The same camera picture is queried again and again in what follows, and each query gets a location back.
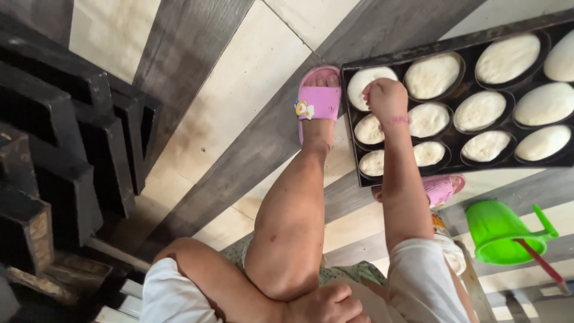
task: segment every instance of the muffin pan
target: muffin pan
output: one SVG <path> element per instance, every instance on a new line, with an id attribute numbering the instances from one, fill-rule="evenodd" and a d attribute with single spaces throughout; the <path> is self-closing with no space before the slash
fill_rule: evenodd
<path id="1" fill-rule="evenodd" d="M 354 129 L 357 123 L 367 116 L 369 112 L 356 109 L 348 100 L 347 86 L 353 75 L 364 68 L 387 66 L 393 69 L 400 81 L 404 81 L 406 71 L 417 59 L 430 57 L 440 53 L 456 52 L 462 61 L 460 74 L 454 84 L 447 91 L 432 99 L 413 99 L 409 96 L 408 110 L 423 102 L 438 102 L 447 107 L 450 121 L 437 135 L 418 138 L 411 137 L 413 146 L 425 141 L 439 141 L 446 147 L 442 160 L 437 164 L 419 167 L 422 176 L 457 174 L 461 172 L 479 171 L 499 168 L 549 168 L 549 167 L 572 167 L 574 166 L 574 113 L 559 122 L 542 126 L 526 126 L 514 120 L 513 111 L 518 102 L 526 93 L 541 85 L 551 83 L 544 75 L 542 66 L 544 61 L 556 43 L 568 32 L 574 29 L 574 9 L 561 11 L 530 20 L 516 22 L 514 24 L 491 28 L 468 34 L 453 39 L 439 41 L 419 47 L 406 49 L 401 52 L 371 57 L 344 64 L 341 69 L 343 105 L 347 111 L 347 117 L 351 125 L 351 137 L 357 166 L 357 175 L 360 187 L 375 186 L 382 183 L 383 176 L 367 176 L 359 169 L 360 159 L 370 151 L 384 149 L 385 142 L 374 145 L 366 145 L 355 138 Z M 531 32 L 540 39 L 540 53 L 534 64 L 519 77 L 502 84 L 486 84 L 478 82 L 475 78 L 476 61 L 482 52 L 495 40 L 516 33 Z M 506 107 L 503 114 L 490 126 L 478 131 L 459 131 L 453 124 L 453 114 L 457 107 L 472 94 L 484 90 L 493 90 L 504 95 Z M 515 156 L 514 150 L 526 136 L 536 130 L 551 125 L 567 125 L 573 130 L 564 148 L 554 155 L 538 161 L 526 161 Z M 492 161 L 480 163 L 469 160 L 462 156 L 462 147 L 477 134 L 491 130 L 502 130 L 512 135 L 508 146 Z"/>

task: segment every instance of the pink slipper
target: pink slipper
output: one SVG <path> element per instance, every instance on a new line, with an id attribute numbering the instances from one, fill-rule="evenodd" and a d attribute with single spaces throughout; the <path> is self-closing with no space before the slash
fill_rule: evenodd
<path id="1" fill-rule="evenodd" d="M 341 101 L 341 86 L 303 86 L 311 76 L 323 76 L 325 81 L 330 75 L 339 77 L 339 69 L 334 66 L 316 67 L 301 80 L 299 85 L 299 98 L 295 100 L 295 111 L 299 120 L 330 119 L 337 120 L 339 103 Z M 299 141 L 303 143 L 303 127 L 299 121 Z"/>
<path id="2" fill-rule="evenodd" d="M 460 178 L 460 184 L 457 186 L 455 191 L 452 190 L 450 176 L 456 176 Z M 424 186 L 426 194 L 429 197 L 431 206 L 442 205 L 450 201 L 453 195 L 460 192 L 464 188 L 465 184 L 466 180 L 464 179 L 464 175 L 460 174 L 432 176 L 422 180 L 422 185 Z"/>

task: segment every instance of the green patterned shorts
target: green patterned shorts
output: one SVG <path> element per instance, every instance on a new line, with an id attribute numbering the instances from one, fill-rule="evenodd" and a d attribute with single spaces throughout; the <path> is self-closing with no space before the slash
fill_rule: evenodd
<path id="1" fill-rule="evenodd" d="M 245 253 L 247 247 L 253 239 L 253 232 L 225 248 L 221 253 L 231 262 L 233 262 L 242 272 L 245 273 Z M 360 283 L 361 278 L 366 278 L 374 283 L 383 285 L 386 283 L 385 276 L 373 264 L 369 262 L 360 262 L 353 266 L 330 267 L 319 269 L 319 286 L 322 286 L 330 280 L 346 277 Z"/>

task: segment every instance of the dough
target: dough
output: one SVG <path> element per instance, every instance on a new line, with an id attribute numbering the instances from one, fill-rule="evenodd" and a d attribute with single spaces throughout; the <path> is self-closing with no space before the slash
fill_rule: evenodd
<path id="1" fill-rule="evenodd" d="M 506 99 L 502 94 L 494 91 L 478 92 L 456 108 L 455 127 L 462 131 L 482 130 L 493 124 L 505 108 Z"/>
<path id="2" fill-rule="evenodd" d="M 516 155 L 522 159 L 534 162 L 550 157 L 561 150 L 572 132 L 567 126 L 550 126 L 535 131 L 524 138 L 516 147 Z"/>
<path id="3" fill-rule="evenodd" d="M 377 117 L 373 113 L 369 114 L 355 126 L 355 138 L 367 145 L 382 143 L 385 134 L 381 131 L 380 125 Z"/>
<path id="4" fill-rule="evenodd" d="M 417 105 L 409 111 L 410 135 L 418 138 L 434 136 L 448 125 L 450 116 L 441 103 L 429 102 Z"/>
<path id="5" fill-rule="evenodd" d="M 550 51 L 544 62 L 544 74 L 551 80 L 574 82 L 574 30 Z"/>
<path id="6" fill-rule="evenodd" d="M 574 89 L 567 83 L 550 83 L 526 93 L 514 109 L 514 119 L 539 126 L 560 121 L 574 111 Z"/>
<path id="7" fill-rule="evenodd" d="M 475 162 L 490 162 L 510 142 L 510 134 L 500 130 L 481 133 L 469 140 L 463 147 L 463 156 Z"/>
<path id="8" fill-rule="evenodd" d="M 415 61 L 405 74 L 406 88 L 415 99 L 438 97 L 460 72 L 460 56 L 450 52 Z"/>
<path id="9" fill-rule="evenodd" d="M 397 74 L 389 67 L 367 68 L 353 75 L 347 87 L 347 95 L 355 108 L 361 111 L 369 111 L 367 101 L 364 99 L 363 90 L 372 81 L 382 78 L 398 80 Z"/>
<path id="10" fill-rule="evenodd" d="M 540 40 L 531 33 L 497 40 L 476 62 L 476 79 L 488 84 L 513 80 L 534 64 L 539 53 Z"/>
<path id="11" fill-rule="evenodd" d="M 437 141 L 427 141 L 414 146 L 413 150 L 417 166 L 425 167 L 440 162 L 447 149 Z"/>
<path id="12" fill-rule="evenodd" d="M 385 151 L 375 150 L 363 156 L 359 162 L 359 169 L 368 176 L 383 175 L 385 166 Z"/>

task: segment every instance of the bracelet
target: bracelet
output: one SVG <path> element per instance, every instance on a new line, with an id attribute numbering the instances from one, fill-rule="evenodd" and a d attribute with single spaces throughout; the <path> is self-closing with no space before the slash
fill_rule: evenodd
<path id="1" fill-rule="evenodd" d="M 391 119 L 381 122 L 381 130 L 384 130 L 386 126 L 394 125 L 394 124 L 408 124 L 410 125 L 411 119 L 410 117 L 405 116 L 396 116 L 392 117 Z"/>

